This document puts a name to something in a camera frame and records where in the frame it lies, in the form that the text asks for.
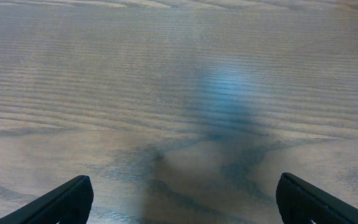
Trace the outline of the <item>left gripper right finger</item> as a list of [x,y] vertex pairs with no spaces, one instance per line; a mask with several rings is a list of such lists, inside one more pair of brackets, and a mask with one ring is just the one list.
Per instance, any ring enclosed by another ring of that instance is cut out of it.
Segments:
[[284,224],[358,224],[358,208],[289,172],[281,175],[275,197]]

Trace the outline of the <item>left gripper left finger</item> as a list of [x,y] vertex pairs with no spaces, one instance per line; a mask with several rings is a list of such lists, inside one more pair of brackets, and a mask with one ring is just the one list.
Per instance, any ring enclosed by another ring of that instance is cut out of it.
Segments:
[[79,175],[0,218],[0,224],[86,224],[93,199],[90,178]]

